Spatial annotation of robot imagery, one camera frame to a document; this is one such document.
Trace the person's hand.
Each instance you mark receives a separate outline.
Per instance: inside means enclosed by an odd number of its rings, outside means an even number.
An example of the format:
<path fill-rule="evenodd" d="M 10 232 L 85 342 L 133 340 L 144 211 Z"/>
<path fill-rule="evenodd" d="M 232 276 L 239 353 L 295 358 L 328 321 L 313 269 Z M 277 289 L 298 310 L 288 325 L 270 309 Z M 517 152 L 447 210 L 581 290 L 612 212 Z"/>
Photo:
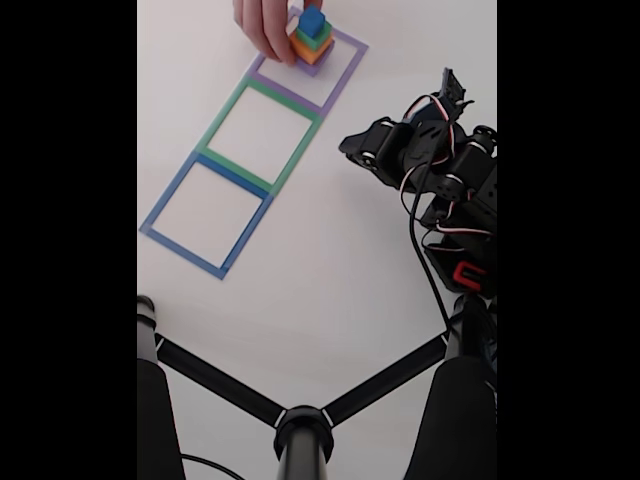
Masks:
<path fill-rule="evenodd" d="M 233 0 L 233 18 L 253 46 L 268 59 L 294 65 L 291 48 L 287 0 Z"/>

